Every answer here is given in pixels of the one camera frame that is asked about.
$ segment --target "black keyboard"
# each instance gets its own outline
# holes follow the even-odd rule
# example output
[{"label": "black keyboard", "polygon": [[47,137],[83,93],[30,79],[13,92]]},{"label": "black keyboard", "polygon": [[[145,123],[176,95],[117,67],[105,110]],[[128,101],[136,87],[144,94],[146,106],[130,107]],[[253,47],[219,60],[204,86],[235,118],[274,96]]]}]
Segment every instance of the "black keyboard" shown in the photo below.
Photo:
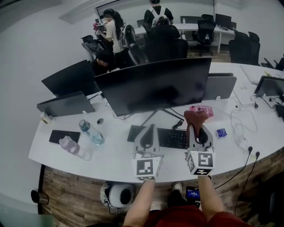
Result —
[{"label": "black keyboard", "polygon": [[[132,125],[128,135],[128,142],[134,142],[135,138],[144,129],[144,126]],[[181,130],[160,129],[158,128],[158,136],[161,147],[188,149],[188,139],[186,132]],[[146,135],[146,143],[151,142],[151,134]]]},{"label": "black keyboard", "polygon": [[53,130],[51,135],[50,135],[49,142],[59,144],[59,140],[63,139],[65,136],[70,137],[72,140],[74,140],[76,143],[78,143],[79,138],[80,138],[80,133]]},{"label": "black keyboard", "polygon": [[278,116],[281,117],[284,121],[284,106],[276,105],[276,110],[277,110]]}]

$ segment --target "white sneaker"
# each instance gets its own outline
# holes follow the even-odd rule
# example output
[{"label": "white sneaker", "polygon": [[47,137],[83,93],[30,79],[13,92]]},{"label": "white sneaker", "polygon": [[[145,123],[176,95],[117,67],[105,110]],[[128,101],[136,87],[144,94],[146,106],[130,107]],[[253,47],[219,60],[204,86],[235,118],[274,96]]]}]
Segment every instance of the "white sneaker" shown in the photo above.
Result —
[{"label": "white sneaker", "polygon": [[173,191],[174,191],[174,190],[179,190],[180,193],[182,192],[182,185],[181,185],[180,182],[174,183],[174,185],[173,185]]}]

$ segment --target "curved desk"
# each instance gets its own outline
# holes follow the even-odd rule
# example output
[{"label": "curved desk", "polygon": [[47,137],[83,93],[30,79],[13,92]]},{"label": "curved desk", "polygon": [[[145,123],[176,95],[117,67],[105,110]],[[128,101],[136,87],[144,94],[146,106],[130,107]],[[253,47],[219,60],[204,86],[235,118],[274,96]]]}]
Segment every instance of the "curved desk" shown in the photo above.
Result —
[{"label": "curved desk", "polygon": [[[233,72],[238,81],[249,82],[238,64],[212,63],[210,72]],[[213,175],[243,167],[248,157],[248,152],[238,148],[233,139],[229,115],[236,105],[234,96],[234,93],[232,93],[231,98],[226,100],[202,102],[202,105],[212,106],[215,115],[204,124],[213,135],[214,152],[217,160],[216,168],[212,172]],[[112,109],[105,106],[106,99],[101,99],[98,96],[92,102],[97,112],[89,114],[85,119],[101,131],[106,142],[102,146],[96,147],[93,159],[90,162],[84,162],[61,149],[59,145],[48,142],[53,129],[80,131],[78,123],[84,119],[83,114],[58,117],[50,125],[40,122],[29,158],[52,168],[81,176],[111,181],[139,182],[132,174],[131,159],[134,144],[127,142],[127,137],[130,126],[141,125],[151,112],[135,114],[122,121],[115,119]],[[252,155],[248,161],[249,164],[255,161],[254,154],[256,151],[260,152],[260,160],[284,146],[284,123],[282,119],[278,118],[275,110],[271,110],[263,100],[257,99],[256,102],[259,105],[258,109],[254,109],[253,106],[246,108],[253,113],[258,126],[257,133],[245,129],[245,138],[253,147]],[[189,110],[189,107],[181,106],[174,108],[174,110],[183,114],[185,110]],[[237,112],[234,116],[241,119],[243,124],[252,131],[255,130],[249,112]],[[102,125],[97,125],[99,118],[104,119]],[[157,127],[165,129],[171,129],[176,123],[176,118],[162,111],[159,111],[148,122],[148,124],[155,124]],[[222,128],[226,129],[228,135],[224,139],[217,139],[215,131]],[[181,129],[186,129],[186,122],[184,122]],[[88,139],[84,135],[81,135],[79,144],[84,148],[90,146]],[[157,182],[174,182],[196,178],[189,172],[185,161],[185,152],[186,150],[181,149],[160,148],[160,154],[165,156]]]},{"label": "curved desk", "polygon": [[[175,23],[173,24],[179,31],[198,31],[198,24],[197,23]],[[221,40],[222,40],[222,34],[229,34],[235,36],[234,31],[228,30],[222,30],[218,26],[215,27],[214,30],[215,33],[219,33],[219,42],[218,42],[218,50],[217,53],[220,53],[220,47],[221,47]],[[146,34],[146,30],[143,27],[139,27],[135,29],[136,35],[143,35]]]}]

